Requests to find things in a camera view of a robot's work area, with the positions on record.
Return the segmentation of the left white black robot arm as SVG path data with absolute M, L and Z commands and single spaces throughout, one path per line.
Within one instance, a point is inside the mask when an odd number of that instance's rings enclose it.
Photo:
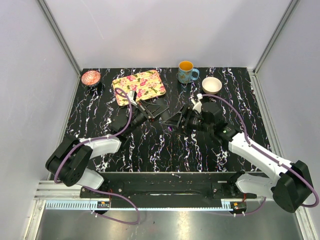
M 111 133 L 103 137 L 76 138 L 66 136 L 45 164 L 45 168 L 67 187 L 91 188 L 98 198 L 108 193 L 108 185 L 96 171 L 88 168 L 91 159 L 118 152 L 131 133 L 147 120 L 169 118 L 169 106 L 163 99 L 155 102 L 139 101 L 132 105 L 131 118 L 121 109 L 111 123 Z

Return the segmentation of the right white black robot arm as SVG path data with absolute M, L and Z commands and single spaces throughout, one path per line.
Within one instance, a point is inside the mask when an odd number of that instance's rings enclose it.
M 304 162 L 291 162 L 257 144 L 227 123 L 214 102 L 198 101 L 194 107 L 185 105 L 164 124 L 169 131 L 180 135 L 192 131 L 208 133 L 216 145 L 244 158 L 265 174 L 264 177 L 239 174 L 227 186 L 227 192 L 233 198 L 243 194 L 272 198 L 281 209 L 294 213 L 313 192 L 310 171 Z

